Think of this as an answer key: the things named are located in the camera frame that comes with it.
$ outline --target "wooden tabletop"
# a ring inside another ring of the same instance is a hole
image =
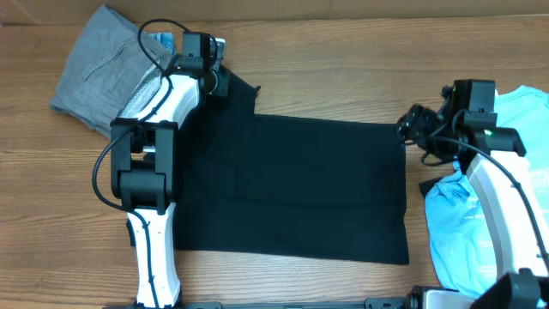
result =
[[[227,40],[225,65],[262,86],[257,113],[394,123],[414,103],[437,109],[441,87],[455,79],[493,79],[500,93],[522,84],[549,90],[549,16],[187,26]],[[107,140],[48,106],[81,30],[0,28],[2,308],[98,308],[136,297],[125,214],[102,204],[90,182]],[[407,151],[409,265],[179,251],[184,300],[363,300],[438,285],[418,183],[450,169],[424,167],[419,157]]]

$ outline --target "wooden table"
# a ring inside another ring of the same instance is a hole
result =
[[[494,79],[500,93],[521,84],[549,90],[548,16],[188,27],[227,39],[225,64],[262,86],[258,113],[394,123],[414,103],[438,108],[441,87],[455,79]],[[100,203],[90,183],[107,140],[48,107],[81,29],[0,28],[2,308],[96,308],[136,296],[125,214]],[[363,300],[438,285],[418,183],[450,170],[423,167],[420,153],[407,151],[410,265],[181,251],[184,300]]]

